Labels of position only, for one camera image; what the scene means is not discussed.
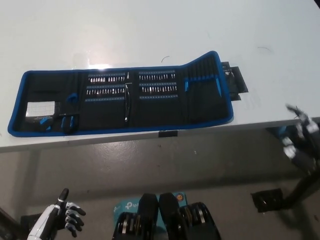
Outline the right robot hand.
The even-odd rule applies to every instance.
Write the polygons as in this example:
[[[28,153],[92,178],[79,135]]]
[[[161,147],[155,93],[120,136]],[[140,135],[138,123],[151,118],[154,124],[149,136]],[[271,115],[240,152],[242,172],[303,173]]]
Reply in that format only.
[[[305,174],[320,170],[320,126],[307,113],[287,104],[288,111],[298,118],[294,129],[283,136],[283,152],[291,163]]]

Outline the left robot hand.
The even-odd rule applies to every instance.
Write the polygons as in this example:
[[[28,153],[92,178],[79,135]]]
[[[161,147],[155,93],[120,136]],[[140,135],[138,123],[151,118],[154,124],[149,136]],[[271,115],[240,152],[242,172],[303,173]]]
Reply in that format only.
[[[53,240],[59,230],[67,230],[72,237],[83,230],[82,216],[86,212],[77,204],[68,201],[69,189],[64,188],[54,204],[49,205],[39,216],[28,233],[28,240]]]

